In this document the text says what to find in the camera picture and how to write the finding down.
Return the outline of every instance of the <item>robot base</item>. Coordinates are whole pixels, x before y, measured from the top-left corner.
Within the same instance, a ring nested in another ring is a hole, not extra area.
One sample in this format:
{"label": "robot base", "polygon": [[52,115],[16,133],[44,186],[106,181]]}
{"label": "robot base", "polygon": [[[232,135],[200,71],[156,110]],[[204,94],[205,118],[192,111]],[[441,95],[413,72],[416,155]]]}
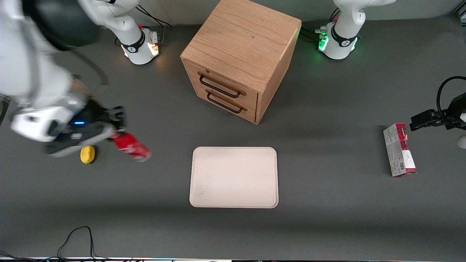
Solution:
{"label": "robot base", "polygon": [[[334,25],[335,23],[331,22],[325,26],[321,26],[320,29],[321,31],[325,30],[326,32],[330,32],[331,28]],[[324,35],[324,38],[320,40],[317,50],[324,53],[328,58],[334,60],[341,60],[343,58],[346,58],[350,54],[350,52],[354,50],[356,41],[357,38],[352,43],[349,43],[348,46],[341,47],[338,41],[336,41],[331,34],[326,33]]]}
{"label": "robot base", "polygon": [[149,63],[154,57],[159,54],[159,44],[158,44],[158,33],[150,31],[147,28],[141,29],[145,34],[145,43],[136,53],[127,52],[123,46],[124,55],[129,58],[129,60],[136,65],[143,65]]}

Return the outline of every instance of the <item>wall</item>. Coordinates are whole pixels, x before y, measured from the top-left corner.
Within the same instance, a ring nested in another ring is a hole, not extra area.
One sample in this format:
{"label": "wall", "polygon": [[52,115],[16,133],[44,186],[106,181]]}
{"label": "wall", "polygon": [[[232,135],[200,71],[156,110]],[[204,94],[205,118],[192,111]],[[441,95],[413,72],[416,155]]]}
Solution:
{"label": "wall", "polygon": [[[253,0],[261,5],[297,17],[303,21],[328,19],[335,9],[332,0]],[[171,24],[202,24],[219,0],[141,0],[153,16]],[[398,0],[384,7],[366,8],[368,20],[431,18],[450,13],[461,0]],[[137,23],[154,25],[154,21],[130,11]]]}

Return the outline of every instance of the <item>drawer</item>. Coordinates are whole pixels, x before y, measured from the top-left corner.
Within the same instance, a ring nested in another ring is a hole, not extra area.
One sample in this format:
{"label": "drawer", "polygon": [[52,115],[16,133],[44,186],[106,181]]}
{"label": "drawer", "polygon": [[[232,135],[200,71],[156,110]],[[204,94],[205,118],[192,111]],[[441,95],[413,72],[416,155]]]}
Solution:
{"label": "drawer", "polygon": [[212,103],[220,108],[225,109],[226,111],[239,116],[249,122],[253,122],[256,119],[256,109],[250,109],[243,105],[239,105],[236,101],[226,98],[225,96],[204,88],[204,90],[198,90],[197,95],[206,100],[209,103]]}
{"label": "drawer", "polygon": [[234,101],[236,104],[254,110],[257,105],[257,93],[245,88],[237,87],[234,83],[228,83],[220,77],[212,76],[212,72],[196,65],[183,61],[189,79],[196,91],[196,94],[204,95],[204,90],[217,93],[220,97]]}

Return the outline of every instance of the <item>white tray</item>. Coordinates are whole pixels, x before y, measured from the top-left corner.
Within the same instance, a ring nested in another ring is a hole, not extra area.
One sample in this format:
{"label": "white tray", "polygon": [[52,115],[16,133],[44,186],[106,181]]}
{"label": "white tray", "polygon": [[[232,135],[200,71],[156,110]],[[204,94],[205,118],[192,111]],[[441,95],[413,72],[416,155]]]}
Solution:
{"label": "white tray", "polygon": [[271,147],[198,147],[192,154],[194,207],[274,208],[277,153]]}

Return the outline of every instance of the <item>green indicator light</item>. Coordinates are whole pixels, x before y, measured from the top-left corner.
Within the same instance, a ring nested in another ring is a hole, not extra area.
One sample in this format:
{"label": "green indicator light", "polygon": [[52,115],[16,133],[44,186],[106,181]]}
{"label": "green indicator light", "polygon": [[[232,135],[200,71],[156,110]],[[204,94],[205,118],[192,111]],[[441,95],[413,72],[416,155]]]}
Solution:
{"label": "green indicator light", "polygon": [[326,35],[322,40],[320,40],[319,49],[321,51],[324,51],[325,48],[327,47],[328,42],[329,42],[329,37]]}
{"label": "green indicator light", "polygon": [[356,37],[356,39],[354,40],[354,44],[353,44],[353,47],[351,47],[351,51],[354,50],[354,47],[356,46],[356,42],[357,42],[357,37]]}

